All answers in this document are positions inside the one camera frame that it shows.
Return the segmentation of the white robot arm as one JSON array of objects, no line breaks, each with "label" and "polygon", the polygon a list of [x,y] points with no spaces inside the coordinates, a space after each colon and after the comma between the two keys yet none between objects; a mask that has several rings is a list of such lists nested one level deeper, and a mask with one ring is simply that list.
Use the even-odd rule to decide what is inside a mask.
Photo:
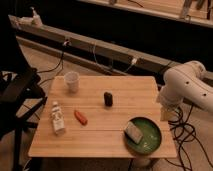
[{"label": "white robot arm", "polygon": [[173,110],[180,106],[184,98],[213,113],[213,87],[202,81],[205,73],[205,66],[199,61],[189,61],[171,67],[164,73],[165,85],[156,99],[162,105],[162,121],[172,118]]}]

